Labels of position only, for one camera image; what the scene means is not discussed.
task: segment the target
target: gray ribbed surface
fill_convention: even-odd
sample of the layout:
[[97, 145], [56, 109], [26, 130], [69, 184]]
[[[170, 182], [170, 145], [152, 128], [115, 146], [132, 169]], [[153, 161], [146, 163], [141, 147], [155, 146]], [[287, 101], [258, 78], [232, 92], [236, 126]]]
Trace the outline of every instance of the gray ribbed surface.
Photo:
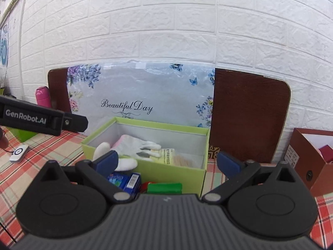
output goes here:
[[117, 205], [94, 230], [75, 238], [51, 240], [32, 235], [15, 250], [305, 250], [320, 249], [303, 237], [290, 242], [264, 241], [236, 229], [221, 208], [198, 202], [195, 195], [140, 195]]

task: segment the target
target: glove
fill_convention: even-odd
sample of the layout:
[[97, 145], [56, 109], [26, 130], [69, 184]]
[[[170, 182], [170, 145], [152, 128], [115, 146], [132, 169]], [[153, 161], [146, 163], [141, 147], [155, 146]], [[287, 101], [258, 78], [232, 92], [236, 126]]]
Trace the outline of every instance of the glove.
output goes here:
[[112, 150], [115, 150], [119, 157], [129, 157], [133, 159], [153, 161], [149, 158], [149, 156], [153, 156], [156, 158], [161, 158], [161, 154], [159, 152], [154, 152], [152, 150], [160, 150], [161, 146], [151, 142], [151, 141], [143, 141], [139, 138], [135, 138], [129, 135], [122, 135], [120, 139], [114, 144]]
[[[104, 154], [108, 153], [111, 150], [110, 148], [110, 144], [107, 142], [103, 142], [101, 143], [94, 152], [94, 156], [93, 156], [93, 161], [97, 160], [99, 157], [103, 156]], [[134, 168], [136, 168], [138, 166], [138, 162], [135, 159], [131, 159], [131, 158], [120, 158], [118, 159], [118, 166], [117, 168], [114, 170], [116, 172], [119, 171], [129, 171], [132, 170]]]

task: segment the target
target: green object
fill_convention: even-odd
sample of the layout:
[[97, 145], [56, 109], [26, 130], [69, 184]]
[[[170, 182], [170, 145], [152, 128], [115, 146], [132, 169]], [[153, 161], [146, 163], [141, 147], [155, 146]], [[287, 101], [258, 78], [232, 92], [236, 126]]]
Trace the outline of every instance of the green object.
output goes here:
[[22, 143], [27, 141], [31, 137], [34, 137], [37, 134], [37, 132], [29, 132], [29, 131], [14, 129], [11, 127], [7, 128]]
[[133, 172], [141, 174], [142, 183], [181, 183], [183, 194], [201, 196], [207, 170], [209, 129], [114, 117], [81, 142], [86, 159], [92, 160], [99, 144], [109, 142], [112, 146], [122, 134], [157, 142], [163, 147], [174, 148], [177, 153], [182, 152], [186, 146], [191, 146], [193, 151], [200, 151], [204, 161], [202, 168], [138, 160], [138, 166]]
[[148, 194], [176, 195], [181, 194], [183, 186], [181, 183], [150, 183], [148, 184]]

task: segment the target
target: plaid tablecloth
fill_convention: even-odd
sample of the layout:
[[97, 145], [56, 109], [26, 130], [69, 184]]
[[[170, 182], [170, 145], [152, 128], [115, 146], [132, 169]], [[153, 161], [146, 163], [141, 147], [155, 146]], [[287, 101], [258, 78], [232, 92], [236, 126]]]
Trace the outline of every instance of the plaid tablecloth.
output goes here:
[[[10, 148], [19, 145], [19, 141], [6, 131]], [[56, 160], [60, 165], [73, 165], [84, 159], [80, 142], [83, 135], [64, 131], [61, 136], [38, 134], [28, 140], [31, 150], [19, 164], [10, 164], [10, 154], [0, 152], [0, 240], [11, 246], [23, 237], [21, 227], [15, 217], [15, 208], [20, 197], [48, 160]], [[204, 181], [203, 194], [217, 187], [226, 180], [218, 169], [216, 154], [218, 150], [210, 148], [207, 173]], [[323, 248], [333, 243], [333, 193], [316, 198], [319, 216], [311, 231], [311, 238]]]

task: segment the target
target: white device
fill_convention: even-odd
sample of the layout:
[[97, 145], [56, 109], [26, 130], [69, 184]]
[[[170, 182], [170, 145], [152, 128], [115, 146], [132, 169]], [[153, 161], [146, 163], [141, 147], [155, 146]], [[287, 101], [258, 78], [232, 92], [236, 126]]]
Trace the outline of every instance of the white device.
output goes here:
[[22, 161], [24, 155], [28, 152], [29, 146], [28, 145], [19, 145], [12, 156], [10, 156], [9, 161], [14, 164], [18, 164]]

